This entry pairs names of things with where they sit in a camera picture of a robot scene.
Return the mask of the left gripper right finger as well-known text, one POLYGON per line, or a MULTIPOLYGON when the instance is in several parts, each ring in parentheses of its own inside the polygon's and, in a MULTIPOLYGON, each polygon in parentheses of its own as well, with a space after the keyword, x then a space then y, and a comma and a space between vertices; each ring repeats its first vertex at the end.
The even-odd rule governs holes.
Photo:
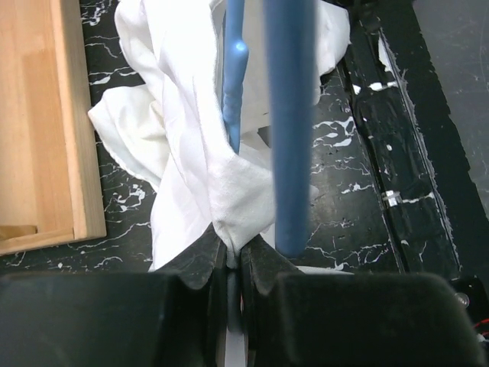
POLYGON ((483 366, 455 290, 433 274, 306 274, 261 237, 241 251, 249 366, 483 366))

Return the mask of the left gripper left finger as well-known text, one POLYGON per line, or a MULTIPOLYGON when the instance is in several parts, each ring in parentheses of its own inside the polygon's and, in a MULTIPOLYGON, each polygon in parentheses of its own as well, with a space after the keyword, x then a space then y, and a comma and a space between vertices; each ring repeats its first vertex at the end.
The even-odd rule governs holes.
POLYGON ((3 366, 221 366, 226 248, 209 227, 151 273, 1 279, 3 366))

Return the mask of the white shirt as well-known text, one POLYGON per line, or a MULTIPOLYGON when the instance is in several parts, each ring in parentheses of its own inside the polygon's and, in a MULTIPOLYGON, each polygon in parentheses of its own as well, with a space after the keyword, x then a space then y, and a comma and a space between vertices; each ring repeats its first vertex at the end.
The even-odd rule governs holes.
MULTIPOLYGON (((115 9, 121 51, 143 83, 106 90, 89 118, 112 158, 157 191, 152 270, 175 259, 209 227, 224 242, 230 268, 257 235, 277 249, 264 2, 244 5, 251 60, 238 151, 222 116, 228 1, 121 1, 115 9)), ((314 108, 321 76, 345 55, 350 21, 346 9, 313 2, 314 108)))

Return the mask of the blue wire hanger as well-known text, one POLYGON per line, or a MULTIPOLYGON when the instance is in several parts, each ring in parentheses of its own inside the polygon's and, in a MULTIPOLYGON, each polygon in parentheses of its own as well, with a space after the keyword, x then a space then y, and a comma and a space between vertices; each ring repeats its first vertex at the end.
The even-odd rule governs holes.
MULTIPOLYGON (((309 167, 313 133, 316 4, 263 3, 269 86, 276 248, 295 257, 308 238, 309 167)), ((242 37, 245 4, 225 12, 222 116, 234 151, 240 148, 243 82, 249 49, 242 37)))

